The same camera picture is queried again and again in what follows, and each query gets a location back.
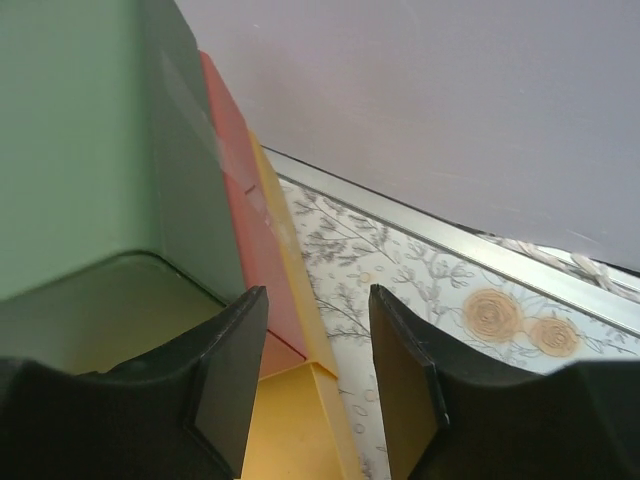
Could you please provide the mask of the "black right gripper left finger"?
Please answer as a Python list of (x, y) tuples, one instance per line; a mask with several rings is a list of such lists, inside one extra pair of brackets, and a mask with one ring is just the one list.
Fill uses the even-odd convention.
[(237, 479), (267, 333), (264, 287), (104, 372), (1, 361), (5, 479)]

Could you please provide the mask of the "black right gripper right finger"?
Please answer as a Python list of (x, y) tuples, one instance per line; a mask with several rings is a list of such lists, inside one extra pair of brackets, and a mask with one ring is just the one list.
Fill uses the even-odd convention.
[(635, 479), (639, 365), (579, 361), (539, 375), (369, 294), (373, 361), (395, 479)]

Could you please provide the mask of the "yellow drawer box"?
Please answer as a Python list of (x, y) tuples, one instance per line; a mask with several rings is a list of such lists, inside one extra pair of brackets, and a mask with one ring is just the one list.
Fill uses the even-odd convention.
[[(359, 467), (338, 393), (337, 367), (325, 335), (291, 216), (276, 175), (249, 131), (271, 224), (293, 293), (306, 360), (261, 377), (239, 479), (356, 479)], [(221, 313), (247, 290), (233, 224), (214, 239), (197, 235), (187, 273), (202, 292), (148, 258), (111, 260), (89, 272), (70, 301), (83, 333), (79, 353), (89, 373), (107, 372)]]

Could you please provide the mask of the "red drawer box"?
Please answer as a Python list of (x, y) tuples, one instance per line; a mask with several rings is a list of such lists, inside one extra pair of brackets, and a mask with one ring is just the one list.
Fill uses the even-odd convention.
[(306, 360), (304, 335), (246, 122), (211, 57), (201, 52), (200, 59), (244, 282), (248, 287), (264, 286), (268, 295), (260, 367), (260, 376), (267, 377)]

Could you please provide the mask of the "green drawer box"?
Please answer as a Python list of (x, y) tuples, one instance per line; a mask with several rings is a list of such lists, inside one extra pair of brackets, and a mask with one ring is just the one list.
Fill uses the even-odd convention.
[(243, 292), (178, 6), (3, 2), (2, 356), (106, 371)]

